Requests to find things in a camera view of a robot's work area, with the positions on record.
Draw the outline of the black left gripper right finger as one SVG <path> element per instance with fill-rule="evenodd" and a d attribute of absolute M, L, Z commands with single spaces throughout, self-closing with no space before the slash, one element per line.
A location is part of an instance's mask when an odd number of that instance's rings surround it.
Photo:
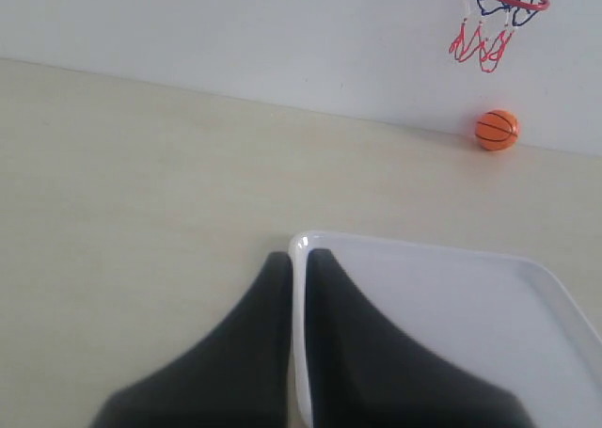
<path fill-rule="evenodd" d="M 309 253 L 305 345 L 316 427 L 532 427 L 509 390 L 394 325 L 328 249 Z"/>

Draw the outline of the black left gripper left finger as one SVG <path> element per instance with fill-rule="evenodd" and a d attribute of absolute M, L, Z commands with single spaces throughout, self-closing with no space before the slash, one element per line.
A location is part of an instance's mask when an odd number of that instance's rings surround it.
<path fill-rule="evenodd" d="M 114 393 L 95 427 L 285 427 L 290 257 L 270 253 L 246 294 L 201 342 Z"/>

